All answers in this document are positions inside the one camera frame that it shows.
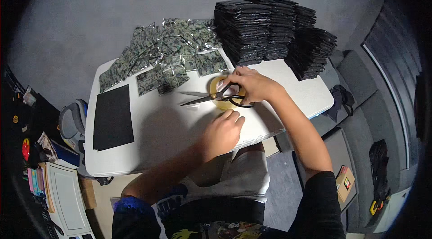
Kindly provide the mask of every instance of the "white cabinet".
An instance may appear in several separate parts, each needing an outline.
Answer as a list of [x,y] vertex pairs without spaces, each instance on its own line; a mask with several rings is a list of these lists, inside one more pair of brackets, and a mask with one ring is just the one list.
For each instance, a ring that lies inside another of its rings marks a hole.
[[54,221],[64,232],[59,238],[94,235],[84,208],[83,198],[78,185],[77,171],[53,163],[47,163],[47,179],[53,200],[55,214],[50,213]]

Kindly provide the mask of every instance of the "gray couch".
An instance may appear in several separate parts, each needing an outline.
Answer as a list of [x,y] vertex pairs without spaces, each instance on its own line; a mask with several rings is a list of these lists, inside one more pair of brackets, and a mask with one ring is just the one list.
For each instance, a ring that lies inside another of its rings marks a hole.
[[[386,141],[389,157],[387,179],[392,193],[411,185],[415,167],[409,172],[406,170],[405,146],[396,107],[372,61],[356,51],[345,57],[341,51],[336,51],[329,59],[320,76],[329,89],[340,84],[353,94],[354,114],[348,116],[342,108],[337,122],[322,114],[310,121],[327,144],[335,174],[341,165],[349,166],[354,173],[356,193],[350,194],[349,201],[341,205],[341,209],[346,210],[347,231],[369,233],[379,222],[379,217],[372,220],[369,212],[374,198],[369,160],[372,144],[381,139]],[[287,139],[286,134],[278,135],[277,139]],[[304,183],[301,164],[297,165]]]

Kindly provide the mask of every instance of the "cardboard box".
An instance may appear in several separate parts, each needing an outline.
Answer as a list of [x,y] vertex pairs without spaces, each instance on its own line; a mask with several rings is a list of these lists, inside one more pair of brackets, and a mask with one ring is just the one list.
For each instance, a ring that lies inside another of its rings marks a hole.
[[355,178],[347,166],[342,166],[339,175],[336,178],[337,195],[342,202],[348,197],[351,188],[354,185]]

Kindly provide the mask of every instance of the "black t-shirt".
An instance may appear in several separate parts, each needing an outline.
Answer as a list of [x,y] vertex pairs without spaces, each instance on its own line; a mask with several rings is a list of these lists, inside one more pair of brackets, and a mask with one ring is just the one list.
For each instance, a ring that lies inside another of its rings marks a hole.
[[[262,225],[264,204],[250,199],[218,197],[193,201],[162,219],[174,239],[345,238],[332,172],[320,172],[305,185],[289,231]],[[116,204],[112,238],[159,238],[161,228],[150,204],[134,197]]]

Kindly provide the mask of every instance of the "person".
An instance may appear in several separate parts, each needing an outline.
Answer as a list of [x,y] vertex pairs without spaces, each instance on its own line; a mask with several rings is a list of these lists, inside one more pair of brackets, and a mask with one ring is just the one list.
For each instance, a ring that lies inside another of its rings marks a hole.
[[112,238],[159,238],[155,210],[173,239],[345,238],[331,159],[316,129],[284,87],[255,69],[237,67],[224,83],[230,81],[245,88],[243,103],[267,101],[273,107],[305,168],[307,182],[290,229],[263,225],[270,178],[262,144],[240,149],[215,185],[199,187],[187,177],[239,141],[246,119],[228,109],[194,145],[124,188],[115,204]]

